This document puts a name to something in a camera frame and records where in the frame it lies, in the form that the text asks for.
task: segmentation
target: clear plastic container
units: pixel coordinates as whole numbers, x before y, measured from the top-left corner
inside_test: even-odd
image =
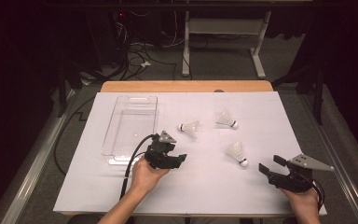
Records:
[[[155,132],[157,104],[157,96],[118,96],[103,141],[102,154],[110,164],[128,164],[141,141]],[[138,153],[150,143],[144,142]]]

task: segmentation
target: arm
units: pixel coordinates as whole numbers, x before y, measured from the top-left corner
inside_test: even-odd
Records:
[[[293,193],[292,191],[281,189],[287,196],[300,224],[320,224],[318,212],[318,194],[314,189],[309,189],[304,193]]]
[[[142,199],[170,170],[153,169],[142,157],[132,168],[132,184],[124,197],[101,219],[99,224],[123,224]]]

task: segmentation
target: human hand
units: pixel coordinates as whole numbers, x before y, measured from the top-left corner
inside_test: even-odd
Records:
[[[133,165],[131,190],[146,195],[169,171],[169,169],[153,169],[145,157],[142,157]]]
[[[314,189],[309,189],[304,193],[293,193],[287,189],[281,189],[281,191],[289,199],[298,223],[320,223],[318,194]]]

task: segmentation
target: forearm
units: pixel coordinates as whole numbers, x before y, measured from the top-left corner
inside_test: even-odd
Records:
[[[130,189],[124,197],[98,222],[98,224],[123,224],[145,197],[145,193]]]

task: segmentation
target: gray floor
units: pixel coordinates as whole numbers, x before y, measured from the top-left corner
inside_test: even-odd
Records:
[[[254,37],[236,40],[211,38],[208,39],[206,49],[199,49],[205,46],[205,39],[200,36],[192,36],[190,45],[195,47],[190,53],[192,78],[194,80],[257,79],[249,54],[249,48],[255,44],[255,41]],[[265,40],[260,58],[267,80],[272,81],[286,75],[301,41],[302,37],[284,40],[281,36]],[[173,76],[175,79],[189,79],[189,77],[181,76],[183,53],[181,47],[163,49],[147,47],[147,52],[154,60],[177,63],[175,70],[173,71],[172,64],[151,61],[152,65],[132,79],[170,80],[173,79]],[[140,64],[141,62],[140,59],[132,60],[132,63]],[[132,66],[131,71],[135,71],[136,68]],[[320,161],[334,164],[338,168],[338,172],[335,173],[315,172],[315,178],[321,182],[326,192],[325,207],[328,215],[322,217],[322,223],[358,223],[358,145],[345,120],[337,111],[334,100],[326,87],[324,87],[322,113],[324,125],[319,126],[310,113],[312,94],[297,95],[294,90],[295,85],[284,84],[276,91],[282,98],[298,143],[304,153]],[[72,115],[84,102],[92,99],[100,88],[101,84],[85,86],[76,94],[67,115]],[[79,109],[79,112],[83,112],[83,118],[87,117],[91,106],[92,100]],[[18,171],[11,187],[1,200],[0,223],[32,166],[39,148],[47,141],[46,136],[54,132],[51,125],[57,119],[55,118],[56,113],[57,107],[51,114],[45,130],[40,134],[33,150]],[[68,121],[56,148],[58,162],[64,171],[69,167],[77,142],[86,124],[79,117],[76,114]],[[66,223],[69,217],[52,212],[63,180],[64,176],[58,171],[51,153],[17,223]],[[282,219],[265,218],[263,223],[282,223]]]

